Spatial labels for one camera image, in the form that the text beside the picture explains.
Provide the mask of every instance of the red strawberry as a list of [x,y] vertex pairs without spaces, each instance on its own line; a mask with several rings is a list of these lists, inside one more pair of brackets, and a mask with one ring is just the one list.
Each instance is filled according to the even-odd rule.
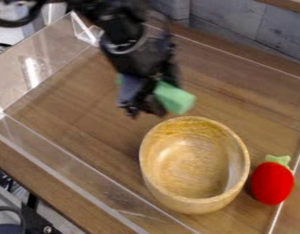
[[293,189],[293,173],[288,167],[289,156],[268,155],[250,177],[250,191],[254,198],[266,205],[284,201]]

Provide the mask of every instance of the green block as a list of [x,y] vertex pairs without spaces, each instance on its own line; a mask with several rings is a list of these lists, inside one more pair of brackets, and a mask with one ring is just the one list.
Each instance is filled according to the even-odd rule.
[[196,97],[185,90],[158,81],[154,96],[165,109],[174,114],[184,114],[193,106]]

